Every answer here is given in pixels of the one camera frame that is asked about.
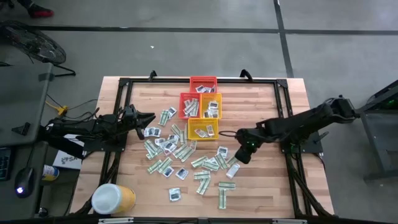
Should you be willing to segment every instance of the wooden table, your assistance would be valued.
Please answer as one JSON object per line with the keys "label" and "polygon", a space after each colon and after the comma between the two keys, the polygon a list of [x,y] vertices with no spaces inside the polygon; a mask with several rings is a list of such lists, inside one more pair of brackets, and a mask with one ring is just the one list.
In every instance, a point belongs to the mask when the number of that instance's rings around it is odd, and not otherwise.
{"label": "wooden table", "polygon": [[[113,112],[116,91],[120,77],[104,77],[99,93],[98,114]],[[287,79],[293,113],[309,109],[304,81],[301,78]],[[157,123],[162,110],[170,106],[178,109],[179,95],[188,92],[187,83],[135,83],[132,89],[131,103],[141,112],[154,112],[156,119],[150,126],[161,127]],[[219,122],[220,131],[253,128],[255,123],[277,117],[275,94],[272,85],[267,84],[219,84],[218,92],[223,94],[223,118]],[[183,128],[186,121],[174,116],[162,128],[162,137],[172,134],[170,127],[176,124]],[[147,168],[157,159],[165,159],[164,154],[153,160],[146,158],[144,142],[135,131],[129,133],[126,150],[122,153],[117,184],[132,188],[137,194],[136,205],[125,213],[116,216],[130,217],[248,217],[277,218],[294,217],[292,199],[285,158],[280,153],[279,144],[263,144],[252,155],[252,160],[241,168],[232,179],[236,190],[227,192],[225,210],[218,209],[218,182],[230,181],[226,170],[211,173],[210,187],[204,196],[196,193],[199,181],[193,180],[193,173],[201,168],[192,169],[191,161],[201,157],[213,157],[218,146],[228,147],[228,157],[234,155],[239,143],[233,138],[220,136],[218,141],[198,141],[196,152],[185,163],[173,156],[172,167],[177,170],[184,167],[190,171],[182,181],[172,174],[168,179],[162,174],[149,174]],[[83,161],[73,198],[71,212],[81,208],[98,186],[103,163],[103,152],[93,153]],[[319,159],[310,154],[303,155],[303,164],[307,184],[314,196],[333,213],[325,171]],[[182,199],[169,201],[169,189],[180,187]],[[297,191],[300,208],[304,211],[301,190]]]}

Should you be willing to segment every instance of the gray floor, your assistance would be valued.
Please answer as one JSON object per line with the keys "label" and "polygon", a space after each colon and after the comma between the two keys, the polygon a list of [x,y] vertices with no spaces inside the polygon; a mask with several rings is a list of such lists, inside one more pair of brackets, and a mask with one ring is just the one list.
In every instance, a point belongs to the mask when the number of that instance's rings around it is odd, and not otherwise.
{"label": "gray floor", "polygon": [[[52,19],[30,20],[23,9],[0,12],[0,19],[29,24],[120,27],[215,27],[276,29],[273,1],[266,0],[85,0],[37,1],[55,10]],[[394,0],[280,0],[286,29],[397,30]],[[286,77],[278,34],[216,34],[172,32],[45,32],[67,52],[65,66],[77,77],[54,80],[49,93],[66,105],[96,98],[105,75],[161,76],[238,75],[243,68],[254,77]],[[294,77],[304,78],[310,104],[343,94],[357,107],[397,79],[398,36],[287,35]],[[0,61],[30,63],[12,47],[0,46]],[[93,110],[95,104],[71,111]],[[55,113],[47,108],[43,122]],[[360,121],[333,124],[322,141],[326,174],[337,215],[345,218],[396,222],[398,182],[365,183],[377,172]],[[62,215],[76,172],[65,172],[47,190],[57,199],[44,203]]]}

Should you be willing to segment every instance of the computer mouse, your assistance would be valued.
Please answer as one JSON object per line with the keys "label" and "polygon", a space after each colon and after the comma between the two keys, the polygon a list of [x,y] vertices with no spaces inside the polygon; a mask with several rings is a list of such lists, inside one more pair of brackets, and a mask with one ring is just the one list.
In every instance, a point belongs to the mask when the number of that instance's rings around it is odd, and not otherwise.
{"label": "computer mouse", "polygon": [[35,170],[31,167],[21,169],[15,178],[15,193],[19,198],[26,198],[34,188]]}

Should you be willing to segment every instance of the person's foot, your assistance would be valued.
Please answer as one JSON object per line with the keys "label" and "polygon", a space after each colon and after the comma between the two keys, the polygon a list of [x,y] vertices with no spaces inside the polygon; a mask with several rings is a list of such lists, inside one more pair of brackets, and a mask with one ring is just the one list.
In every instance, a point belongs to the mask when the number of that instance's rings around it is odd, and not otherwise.
{"label": "person's foot", "polygon": [[50,17],[54,15],[53,10],[43,8],[36,4],[31,5],[27,10],[31,18]]}

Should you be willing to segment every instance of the yellow cup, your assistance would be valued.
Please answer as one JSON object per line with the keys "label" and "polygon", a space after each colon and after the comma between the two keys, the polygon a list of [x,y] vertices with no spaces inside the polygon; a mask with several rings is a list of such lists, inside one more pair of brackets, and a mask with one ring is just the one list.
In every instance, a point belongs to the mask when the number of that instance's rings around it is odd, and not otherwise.
{"label": "yellow cup", "polygon": [[103,215],[128,211],[135,203],[134,191],[116,184],[99,186],[91,198],[94,211]]}

